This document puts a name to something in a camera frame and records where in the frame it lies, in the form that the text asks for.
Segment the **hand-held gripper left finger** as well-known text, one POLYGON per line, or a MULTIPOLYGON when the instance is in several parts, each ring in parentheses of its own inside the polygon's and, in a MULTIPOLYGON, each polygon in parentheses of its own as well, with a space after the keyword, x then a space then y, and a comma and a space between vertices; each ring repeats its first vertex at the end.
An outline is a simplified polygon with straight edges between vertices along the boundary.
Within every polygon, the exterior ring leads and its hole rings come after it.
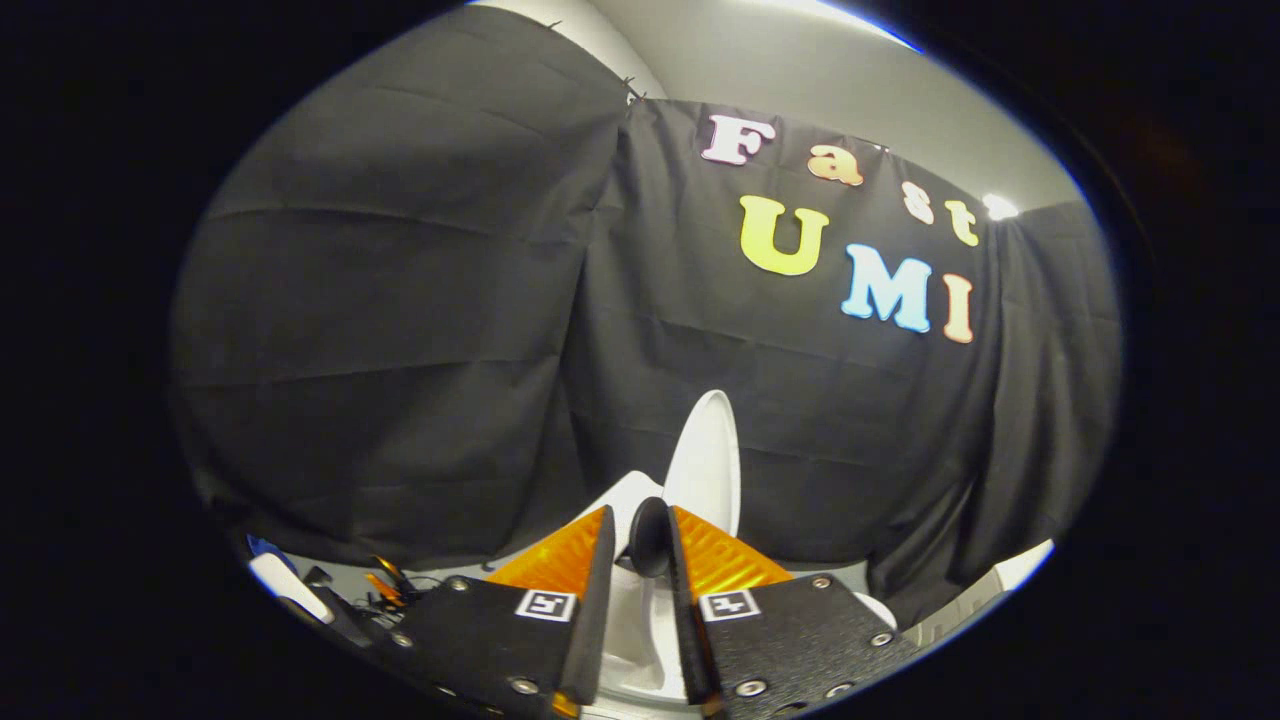
POLYGON ((576 719, 599 688, 614 543, 602 505, 489 577, 424 591, 370 653, 449 716, 576 719))

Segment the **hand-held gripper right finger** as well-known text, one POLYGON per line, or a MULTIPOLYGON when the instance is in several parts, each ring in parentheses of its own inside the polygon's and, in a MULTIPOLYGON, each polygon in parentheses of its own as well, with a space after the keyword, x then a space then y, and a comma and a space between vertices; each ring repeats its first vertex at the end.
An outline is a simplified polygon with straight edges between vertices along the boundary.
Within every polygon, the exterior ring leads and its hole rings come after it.
POLYGON ((919 655, 837 577, 797 577, 687 509, 667 518, 678 660, 704 717, 812 716, 919 655))

